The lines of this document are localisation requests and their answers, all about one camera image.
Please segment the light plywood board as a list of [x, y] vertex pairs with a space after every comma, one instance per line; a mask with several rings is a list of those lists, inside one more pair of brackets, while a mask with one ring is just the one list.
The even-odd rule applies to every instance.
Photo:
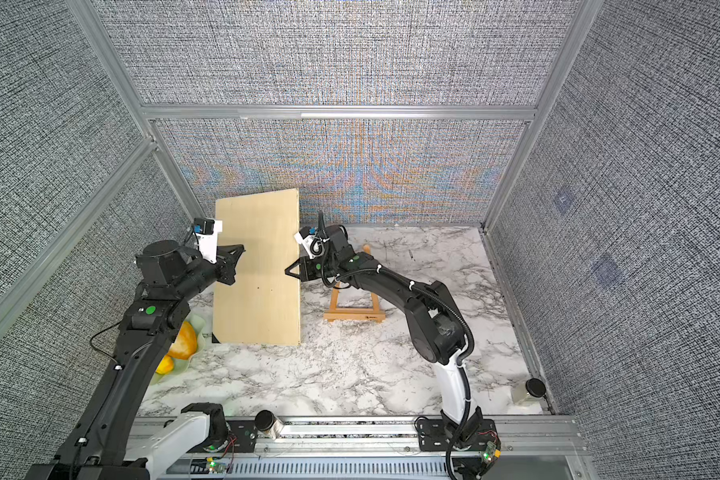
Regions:
[[221, 245], [241, 244], [235, 284], [213, 294], [213, 335], [221, 343], [296, 346], [301, 340], [301, 284], [285, 274], [300, 256], [299, 191], [218, 199]]

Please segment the small wooden easel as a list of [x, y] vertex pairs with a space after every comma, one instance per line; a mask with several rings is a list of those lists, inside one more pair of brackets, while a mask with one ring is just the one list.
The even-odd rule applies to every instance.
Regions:
[[350, 289], [349, 285], [341, 285], [341, 290], [331, 291], [328, 308], [323, 313], [327, 322], [334, 321], [369, 321], [382, 323], [387, 315], [381, 306], [380, 298], [375, 293], [363, 293]]

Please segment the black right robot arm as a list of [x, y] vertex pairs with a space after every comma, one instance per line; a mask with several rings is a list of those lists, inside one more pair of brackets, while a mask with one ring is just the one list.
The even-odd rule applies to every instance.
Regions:
[[367, 291], [403, 312], [412, 345], [431, 364], [440, 388], [449, 446], [467, 449], [483, 421], [466, 372], [475, 339], [448, 287], [412, 280], [354, 249], [342, 225], [304, 227], [294, 239], [306, 254], [286, 268], [286, 275], [302, 282], [319, 280], [332, 289], [344, 285]]

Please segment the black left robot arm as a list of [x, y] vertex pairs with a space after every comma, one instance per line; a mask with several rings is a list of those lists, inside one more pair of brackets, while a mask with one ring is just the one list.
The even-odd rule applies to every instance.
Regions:
[[194, 403], [141, 445], [127, 442], [141, 401], [190, 313], [189, 301], [210, 285], [233, 285], [242, 245], [209, 259], [174, 240], [145, 247], [135, 263], [143, 279], [117, 323], [110, 361], [84, 413], [51, 462], [29, 479], [154, 479], [194, 448], [221, 450], [230, 440], [221, 405]]

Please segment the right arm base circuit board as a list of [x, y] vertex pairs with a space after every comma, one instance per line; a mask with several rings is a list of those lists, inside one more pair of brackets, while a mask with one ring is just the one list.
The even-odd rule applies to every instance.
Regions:
[[501, 445], [498, 442], [488, 441], [481, 451], [481, 461], [484, 465], [492, 465], [501, 456]]

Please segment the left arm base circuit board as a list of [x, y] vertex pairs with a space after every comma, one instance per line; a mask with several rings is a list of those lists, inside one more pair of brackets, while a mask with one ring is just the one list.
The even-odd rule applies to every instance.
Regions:
[[213, 458], [208, 457], [206, 459], [206, 469], [210, 475], [226, 475], [229, 471], [231, 461], [226, 458]]

